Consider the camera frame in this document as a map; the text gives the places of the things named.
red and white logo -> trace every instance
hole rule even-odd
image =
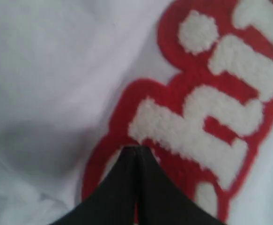
[[[89,160],[82,197],[122,146],[138,142],[225,221],[273,125],[273,1],[177,0],[160,20],[158,44],[181,72],[167,86],[139,79],[126,88]]]

black object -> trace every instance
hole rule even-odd
[[[52,225],[223,225],[187,198],[165,175],[151,150],[123,148],[94,193]]]

white t-shirt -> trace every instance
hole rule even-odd
[[[45,225],[79,203],[112,96],[177,71],[156,43],[170,2],[0,0],[0,225]],[[228,224],[273,224],[273,129]]]

white fabric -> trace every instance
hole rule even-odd
[[[169,2],[0,0],[0,225],[45,225],[79,202],[126,84],[176,72],[155,40]],[[230,214],[230,225],[273,224],[273,132]]]

